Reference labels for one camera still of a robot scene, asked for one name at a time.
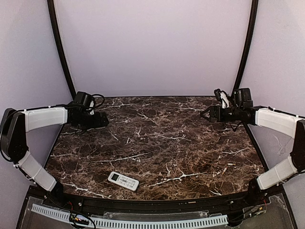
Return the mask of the white remote control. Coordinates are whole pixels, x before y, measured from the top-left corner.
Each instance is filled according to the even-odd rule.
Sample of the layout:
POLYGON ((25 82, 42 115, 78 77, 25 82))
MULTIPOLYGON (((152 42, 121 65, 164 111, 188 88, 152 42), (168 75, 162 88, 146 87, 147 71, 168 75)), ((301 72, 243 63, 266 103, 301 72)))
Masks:
POLYGON ((112 171, 108 176, 108 181, 126 188, 131 191, 135 191, 138 188, 139 181, 128 176, 122 175, 120 173, 112 171))

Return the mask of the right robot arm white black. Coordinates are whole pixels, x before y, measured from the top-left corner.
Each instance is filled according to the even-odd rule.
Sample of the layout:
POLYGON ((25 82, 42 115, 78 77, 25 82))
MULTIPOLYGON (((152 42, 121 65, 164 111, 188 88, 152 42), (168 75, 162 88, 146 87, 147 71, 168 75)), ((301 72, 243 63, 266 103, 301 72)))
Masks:
POLYGON ((293 139, 290 155, 248 185, 245 202, 257 203, 271 187, 283 184, 305 172, 305 118, 276 110, 271 107, 254 106, 249 88, 234 89, 232 96, 225 91, 214 91, 220 105, 212 105, 201 111, 200 116, 209 122, 229 123, 238 121, 272 129, 293 139))

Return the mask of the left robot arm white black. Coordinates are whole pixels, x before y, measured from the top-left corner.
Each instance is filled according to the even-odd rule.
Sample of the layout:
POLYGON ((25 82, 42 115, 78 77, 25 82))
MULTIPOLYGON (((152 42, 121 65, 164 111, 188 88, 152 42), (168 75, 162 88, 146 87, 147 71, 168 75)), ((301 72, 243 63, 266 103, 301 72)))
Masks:
POLYGON ((96 112, 96 94, 77 92, 73 101, 39 108, 5 110, 0 124, 0 153, 24 176, 63 202, 63 184, 48 173, 33 157, 27 145, 26 134, 32 130, 53 125, 70 124, 82 130, 106 127, 105 112, 96 112))

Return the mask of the black front rail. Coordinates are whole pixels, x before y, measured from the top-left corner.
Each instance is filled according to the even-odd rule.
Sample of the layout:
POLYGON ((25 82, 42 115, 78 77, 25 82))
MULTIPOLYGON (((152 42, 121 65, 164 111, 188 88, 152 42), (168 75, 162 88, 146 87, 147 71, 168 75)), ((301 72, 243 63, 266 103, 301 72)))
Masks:
POLYGON ((105 212, 119 213, 185 213, 191 211, 208 211, 209 213, 234 214, 244 208, 251 207, 244 200, 245 192, 199 199, 184 200, 115 200, 106 198, 92 198, 64 193, 68 209, 85 213, 102 215, 105 212))

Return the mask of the right black frame post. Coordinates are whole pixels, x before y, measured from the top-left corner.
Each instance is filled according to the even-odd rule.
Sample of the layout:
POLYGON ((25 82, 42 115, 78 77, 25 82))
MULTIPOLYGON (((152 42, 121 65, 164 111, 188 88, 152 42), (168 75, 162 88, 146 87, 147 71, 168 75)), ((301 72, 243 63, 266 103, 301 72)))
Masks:
POLYGON ((252 38, 253 38, 253 33, 254 33, 254 28, 255 28, 258 4, 259 4, 259 0, 252 0, 249 22, 248 22, 248 26, 247 26, 247 33, 246 33, 245 42, 244 42, 244 48, 243 48, 238 72, 236 75, 236 79, 234 82, 232 94, 234 93, 235 89, 238 89, 240 87, 241 81, 242 81, 242 78, 244 75, 244 70, 246 67, 249 51, 251 48, 251 43, 252 43, 252 38))

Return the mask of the black frame post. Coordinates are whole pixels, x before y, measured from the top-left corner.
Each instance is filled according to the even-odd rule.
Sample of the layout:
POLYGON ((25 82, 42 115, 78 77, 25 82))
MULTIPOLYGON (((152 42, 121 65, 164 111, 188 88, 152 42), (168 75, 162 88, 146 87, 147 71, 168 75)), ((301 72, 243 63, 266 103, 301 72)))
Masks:
POLYGON ((244 70, 246 67, 249 51, 251 48, 251 43, 252 43, 252 38, 253 38, 253 33, 254 33, 254 28, 255 28, 258 4, 259 4, 259 0, 252 0, 249 22, 248 22, 248 26, 247 26, 247 33, 246 33, 245 42, 244 42, 244 48, 243 48, 238 72, 236 75, 236 79, 234 82, 232 94, 234 93, 235 89, 238 89, 240 87, 241 81, 242 81, 242 78, 244 75, 244 70))
POLYGON ((50 22, 51 22, 51 27, 52 27, 52 32, 55 40, 55 45, 57 48, 57 53, 58 57, 61 63, 61 67, 63 70, 63 74, 65 77, 66 84, 68 86, 70 95, 72 99, 75 98, 76 96, 76 90, 74 87, 74 84, 72 82, 72 77, 70 74, 70 70, 68 67, 68 63, 66 60, 62 40, 61 40, 61 35, 60 35, 60 30, 59 30, 59 25, 58 25, 58 20, 57 20, 57 15, 56 15, 56 10, 55 10, 55 1, 54 0, 47 0, 47 5, 48 5, 48 11, 49 11, 49 17, 50 17, 50 22))

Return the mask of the left black frame post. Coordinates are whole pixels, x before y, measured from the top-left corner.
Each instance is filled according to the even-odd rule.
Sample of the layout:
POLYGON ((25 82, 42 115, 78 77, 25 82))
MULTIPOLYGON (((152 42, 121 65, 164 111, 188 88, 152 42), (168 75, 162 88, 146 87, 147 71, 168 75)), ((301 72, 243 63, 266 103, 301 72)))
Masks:
POLYGON ((55 45, 57 48, 57 53, 58 57, 61 63, 61 67, 63 70, 63 74, 65 77, 66 84, 68 86, 70 95, 72 99, 75 98, 76 96, 76 90, 74 87, 74 84, 72 82, 72 77, 70 74, 70 70, 68 67, 68 63, 66 60, 62 40, 61 40, 61 35, 60 35, 60 30, 59 30, 59 25, 58 25, 58 20, 57 20, 57 15, 56 15, 56 10, 55 10, 55 1, 54 0, 47 0, 47 5, 48 5, 48 11, 49 11, 49 17, 50 17, 50 22, 51 22, 51 27, 52 27, 52 32, 55 40, 55 45))

